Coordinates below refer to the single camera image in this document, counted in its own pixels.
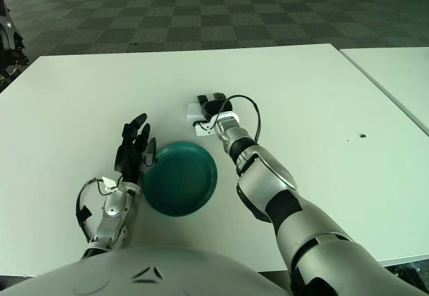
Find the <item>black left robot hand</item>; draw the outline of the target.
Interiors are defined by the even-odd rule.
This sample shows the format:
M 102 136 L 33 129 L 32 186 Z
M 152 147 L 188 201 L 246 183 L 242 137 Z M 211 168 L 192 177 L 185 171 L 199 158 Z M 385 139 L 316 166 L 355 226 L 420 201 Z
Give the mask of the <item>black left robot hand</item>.
M 142 168 L 151 168 L 158 162 L 156 138 L 149 137 L 151 126 L 146 120 L 147 115 L 142 113 L 123 126 L 114 170 L 121 173 L 125 182 L 138 184 Z

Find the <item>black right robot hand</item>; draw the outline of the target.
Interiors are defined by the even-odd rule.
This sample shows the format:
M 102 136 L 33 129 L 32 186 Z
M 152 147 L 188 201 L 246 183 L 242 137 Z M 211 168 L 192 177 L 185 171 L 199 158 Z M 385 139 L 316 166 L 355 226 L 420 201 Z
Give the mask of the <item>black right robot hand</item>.
M 199 123 L 209 123 L 220 111 L 233 111 L 233 106 L 230 102 L 224 103 L 227 97 L 223 93 L 216 92 L 211 99 L 205 94 L 198 95 L 196 98 L 197 102 L 189 103 L 187 110 L 187 121 L 192 126 L 196 126 Z

